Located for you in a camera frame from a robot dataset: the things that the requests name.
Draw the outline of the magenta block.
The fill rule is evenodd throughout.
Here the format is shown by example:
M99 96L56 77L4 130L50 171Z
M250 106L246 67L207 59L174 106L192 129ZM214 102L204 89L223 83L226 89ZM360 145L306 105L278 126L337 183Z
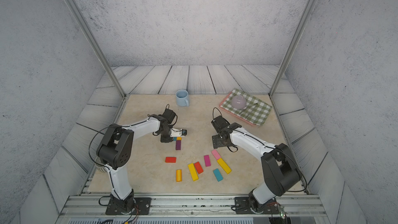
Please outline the magenta block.
M206 167L211 167L211 160L209 155L204 156L204 162Z

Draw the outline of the purple block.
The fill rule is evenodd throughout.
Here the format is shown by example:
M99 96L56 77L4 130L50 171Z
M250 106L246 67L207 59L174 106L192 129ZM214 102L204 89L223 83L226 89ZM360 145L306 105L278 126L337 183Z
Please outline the purple block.
M175 150L181 150L181 140L176 141Z

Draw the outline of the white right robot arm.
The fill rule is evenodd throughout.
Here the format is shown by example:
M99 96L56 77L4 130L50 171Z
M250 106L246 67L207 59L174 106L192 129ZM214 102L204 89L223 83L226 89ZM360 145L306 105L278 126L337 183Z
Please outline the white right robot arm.
M212 136L215 149L241 148L261 162L264 182L248 195L248 203L253 211L258 212L271 199L284 195L304 179L286 144L268 143L249 133L240 124L229 123L222 116L214 118L211 124L217 133Z

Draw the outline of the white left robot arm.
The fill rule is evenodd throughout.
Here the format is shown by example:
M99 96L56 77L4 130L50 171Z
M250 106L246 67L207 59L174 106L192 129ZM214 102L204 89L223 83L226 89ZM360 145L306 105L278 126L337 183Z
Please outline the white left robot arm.
M106 168L112 186L111 195L121 201L133 193L129 183L126 164L131 157L133 142L147 134L155 133L171 141L171 128L176 117L150 115L148 118L130 124L111 124L97 147L96 155Z

